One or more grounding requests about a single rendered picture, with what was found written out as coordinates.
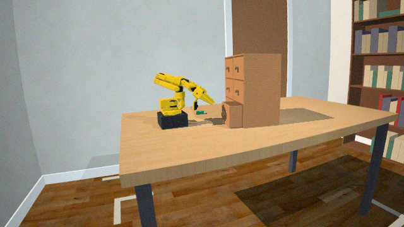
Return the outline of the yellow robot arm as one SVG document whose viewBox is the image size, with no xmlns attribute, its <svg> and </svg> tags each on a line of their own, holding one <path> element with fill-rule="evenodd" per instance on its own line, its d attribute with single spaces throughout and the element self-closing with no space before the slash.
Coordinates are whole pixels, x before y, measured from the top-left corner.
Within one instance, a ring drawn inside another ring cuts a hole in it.
<svg viewBox="0 0 404 227">
<path fill-rule="evenodd" d="M 156 74 L 156 78 L 154 78 L 153 82 L 175 91 L 175 97 L 173 97 L 172 100 L 171 98 L 166 98 L 166 100 L 161 99 L 162 113 L 164 112 L 164 116 L 177 115 L 182 113 L 181 109 L 185 107 L 185 91 L 183 91 L 184 86 L 191 92 L 194 92 L 196 87 L 199 87 L 196 83 L 191 82 L 188 79 L 184 79 L 184 77 L 182 76 L 175 77 L 165 73 Z M 172 84 L 175 86 L 172 86 Z M 177 106 L 177 101 L 179 101 L 179 106 Z"/>
</svg>

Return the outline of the brown wooden chest of drawers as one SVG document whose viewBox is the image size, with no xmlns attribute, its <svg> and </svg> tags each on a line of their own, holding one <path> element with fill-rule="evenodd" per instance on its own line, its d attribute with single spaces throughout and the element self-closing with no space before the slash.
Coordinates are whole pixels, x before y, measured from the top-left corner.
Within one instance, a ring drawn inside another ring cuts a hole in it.
<svg viewBox="0 0 404 227">
<path fill-rule="evenodd" d="M 244 79 L 234 78 L 234 58 L 244 55 Z M 282 54 L 238 54 L 233 58 L 234 79 L 244 80 L 243 128 L 279 125 Z"/>
</svg>

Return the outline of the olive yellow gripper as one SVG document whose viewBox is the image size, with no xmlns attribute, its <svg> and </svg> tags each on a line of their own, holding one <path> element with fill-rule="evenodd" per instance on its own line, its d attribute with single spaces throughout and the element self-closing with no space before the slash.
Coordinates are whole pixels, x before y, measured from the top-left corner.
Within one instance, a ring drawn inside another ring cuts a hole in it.
<svg viewBox="0 0 404 227">
<path fill-rule="evenodd" d="M 208 96 L 206 92 L 207 91 L 201 86 L 197 87 L 197 89 L 194 90 L 193 96 L 195 96 L 196 99 L 195 101 L 193 101 L 193 111 L 198 108 L 197 99 L 201 99 L 211 105 L 215 103 L 215 101 L 210 96 Z"/>
</svg>

